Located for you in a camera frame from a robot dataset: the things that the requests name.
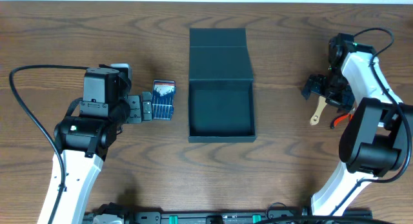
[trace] table surface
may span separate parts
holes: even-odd
[[[171,121],[127,125],[109,148],[87,210],[109,202],[171,210],[257,210],[280,201],[307,204],[335,169],[346,123],[329,128],[326,107],[309,125],[317,97],[300,90],[328,73],[328,40],[372,26],[393,30],[380,55],[396,94],[413,104],[413,6],[138,2],[0,2],[0,222],[33,223],[50,181],[52,147],[19,107],[9,72],[23,65],[129,63],[132,93],[154,79],[176,81]],[[189,28],[246,28],[254,71],[254,143],[188,143]],[[379,49],[388,37],[360,36]],[[49,132],[83,93],[83,73],[19,72],[18,91]],[[352,207],[375,218],[413,221],[413,169],[388,185],[369,185]]]

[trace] black cable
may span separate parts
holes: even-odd
[[[83,100],[83,97],[79,97],[74,99],[71,104],[69,105],[69,107],[67,108],[65,117],[67,116],[71,116],[73,114],[73,112],[75,111],[75,109],[77,108],[77,106],[79,105],[79,103]]]
[[[267,223],[277,223],[282,221],[294,221],[296,223],[301,223],[301,221],[335,221],[335,222],[345,222],[345,223],[357,223],[357,224],[392,224],[386,221],[380,221],[375,219],[367,218],[352,218],[352,217],[337,217],[337,216],[288,216],[288,217],[278,217],[270,218],[263,221],[258,221],[254,224],[267,224]]]
[[[8,80],[10,83],[10,88],[12,89],[13,95],[21,108],[26,112],[26,114],[30,117],[30,119],[36,124],[37,127],[39,127],[40,131],[45,135],[49,143],[52,145],[53,150],[57,156],[57,160],[59,161],[60,165],[60,172],[61,172],[61,180],[60,180],[60,185],[59,185],[59,192],[57,193],[56,201],[54,203],[52,213],[50,214],[49,218],[49,224],[53,223],[54,216],[56,214],[57,207],[59,206],[59,202],[62,196],[62,193],[65,189],[65,180],[66,180],[66,174],[65,174],[65,165],[63,164],[63,159],[61,155],[59,154],[59,151],[57,149],[57,146],[55,142],[53,141],[52,137],[50,137],[49,133],[47,130],[43,127],[42,124],[40,124],[39,120],[33,115],[33,113],[28,109],[26,104],[23,102],[21,99],[19,93],[15,89],[14,85],[14,74],[18,71],[21,70],[27,70],[27,69],[35,69],[35,68],[62,68],[62,69],[83,69],[86,70],[88,67],[85,66],[63,66],[63,65],[30,65],[30,66],[21,66],[19,68],[15,68],[14,70],[11,71],[10,75],[8,76]]]
[[[274,203],[271,204],[271,205],[267,208],[267,210],[265,211],[265,216],[266,216],[268,219],[270,218],[270,217],[268,216],[268,212],[270,211],[270,208],[273,207],[274,205],[282,205],[282,206],[284,206],[284,208],[287,207],[287,206],[284,205],[284,203],[282,203],[282,202],[274,202]]]
[[[394,175],[393,177],[391,177],[391,178],[389,178],[389,179],[378,179],[378,180],[376,180],[376,179],[361,179],[361,180],[357,181],[357,183],[356,183],[356,184],[354,185],[354,187],[350,190],[350,192],[344,197],[344,199],[340,202],[340,204],[339,204],[338,206],[336,206],[335,209],[330,213],[331,216],[334,215],[334,214],[337,212],[337,210],[339,210],[340,207],[343,206],[343,204],[349,199],[349,197],[351,197],[351,195],[353,194],[353,192],[354,192],[358,187],[360,187],[360,185],[362,184],[362,182],[390,183],[390,182],[393,182],[393,181],[399,179],[399,178],[406,172],[407,167],[408,167],[408,164],[410,163],[410,157],[411,157],[411,154],[412,154],[412,133],[411,133],[411,131],[410,131],[410,127],[409,127],[407,118],[406,118],[405,114],[403,113],[402,109],[400,108],[399,103],[397,103],[397,101],[389,94],[388,91],[390,90],[390,88],[386,88],[386,87],[384,86],[384,84],[381,82],[379,76],[377,75],[376,69],[374,68],[374,58],[376,58],[380,53],[384,52],[386,49],[388,49],[388,48],[393,44],[393,42],[394,42],[394,35],[393,35],[393,33],[392,33],[390,30],[387,30],[387,29],[385,29],[385,28],[377,28],[377,27],[376,27],[376,28],[368,28],[368,29],[366,29],[366,30],[363,30],[363,31],[361,31],[361,32],[358,32],[358,33],[356,33],[356,34],[354,35],[354,37],[356,37],[356,36],[358,36],[358,35],[360,35],[360,34],[362,34],[362,33],[371,31],[371,30],[380,30],[380,31],[386,32],[386,33],[392,38],[390,44],[388,44],[385,48],[381,49],[379,52],[375,53],[375,54],[372,56],[372,58],[370,59],[370,62],[369,62],[368,65],[369,65],[369,67],[370,67],[370,69],[371,69],[371,71],[372,71],[372,73],[373,73],[373,75],[374,75],[374,78],[376,79],[376,81],[378,82],[379,86],[380,86],[381,89],[383,90],[383,93],[391,100],[391,102],[393,103],[393,105],[396,106],[397,112],[398,112],[401,120],[402,120],[403,123],[404,123],[404,126],[405,126],[405,128],[406,128],[406,136],[407,136],[407,155],[406,155],[405,162],[404,162],[403,166],[401,167],[401,169],[399,170],[399,172],[398,172],[396,175]]]

